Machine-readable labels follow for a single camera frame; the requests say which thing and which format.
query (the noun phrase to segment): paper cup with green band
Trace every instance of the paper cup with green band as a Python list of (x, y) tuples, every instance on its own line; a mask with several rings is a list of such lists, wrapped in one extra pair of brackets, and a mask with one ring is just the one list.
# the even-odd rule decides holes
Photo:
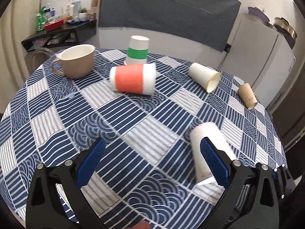
[(139, 35), (131, 36), (126, 64), (146, 64), (149, 38)]

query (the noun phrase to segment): kraft paper cup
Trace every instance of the kraft paper cup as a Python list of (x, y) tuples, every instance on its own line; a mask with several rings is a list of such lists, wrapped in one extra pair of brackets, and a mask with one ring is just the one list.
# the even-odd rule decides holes
[(110, 86), (114, 91), (153, 95), (155, 82), (154, 63), (121, 65), (110, 70)]
[(253, 93), (253, 90), (251, 89), (250, 84), (245, 83), (244, 85), (240, 86), (237, 93), (248, 109), (253, 109), (256, 106), (257, 99)]
[(194, 81), (199, 83), (207, 93), (211, 93), (216, 89), (222, 77), (220, 72), (199, 63), (193, 63), (191, 65), (189, 68), (189, 75)]
[(213, 145), (218, 150), (224, 151), (231, 160), (236, 159), (234, 152), (214, 122), (206, 122), (195, 127), (190, 133), (190, 140), (195, 166), (196, 185), (215, 182), (215, 178), (200, 151), (200, 142), (204, 137), (208, 137)]
[(133, 35), (130, 38), (126, 65), (146, 64), (149, 38)]

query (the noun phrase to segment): potted plant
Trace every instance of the potted plant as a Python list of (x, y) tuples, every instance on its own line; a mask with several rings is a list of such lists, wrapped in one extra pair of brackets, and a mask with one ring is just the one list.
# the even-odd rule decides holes
[(79, 20), (80, 20), (80, 21), (87, 20), (87, 9), (86, 9), (86, 8), (82, 8), (82, 9), (79, 11)]

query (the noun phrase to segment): round table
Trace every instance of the round table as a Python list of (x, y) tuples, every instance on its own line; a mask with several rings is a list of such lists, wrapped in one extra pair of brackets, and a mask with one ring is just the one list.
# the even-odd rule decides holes
[[(98, 49), (93, 71), (67, 79), (51, 71), (50, 57), (8, 105), (0, 123), (0, 193), (25, 220), (31, 177), (38, 163), (73, 159), (97, 137), (106, 153), (82, 192), (108, 228), (146, 219), (152, 228), (197, 228), (223, 192), (216, 183), (196, 186), (189, 133), (213, 121), (244, 165), (286, 165), (282, 144), (260, 103), (245, 108), (244, 83), (222, 72), (213, 93), (188, 76), (189, 61), (148, 54), (157, 80), (152, 96), (115, 93), (109, 71), (127, 51)], [(60, 63), (55, 67), (61, 69)], [(68, 217), (77, 221), (60, 185)]]

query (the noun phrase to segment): wall shelf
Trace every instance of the wall shelf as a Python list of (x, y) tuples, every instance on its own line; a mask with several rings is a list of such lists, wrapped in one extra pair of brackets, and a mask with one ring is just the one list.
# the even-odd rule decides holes
[(31, 36), (29, 36), (28, 38), (24, 39), (21, 43), (27, 52), (32, 52), (35, 50), (35, 49), (31, 49), (31, 47), (33, 46), (32, 43), (33, 40), (44, 38), (47, 36), (53, 36), (58, 33), (75, 33), (76, 41), (59, 42), (58, 44), (53, 44), (53, 45), (45, 44), (43, 47), (54, 48), (54, 47), (65, 47), (65, 46), (74, 46), (74, 45), (83, 44), (86, 40), (96, 35), (96, 20), (75, 24), (75, 25), (64, 24), (61, 28), (53, 30), (51, 32), (47, 32), (45, 30), (36, 32)]

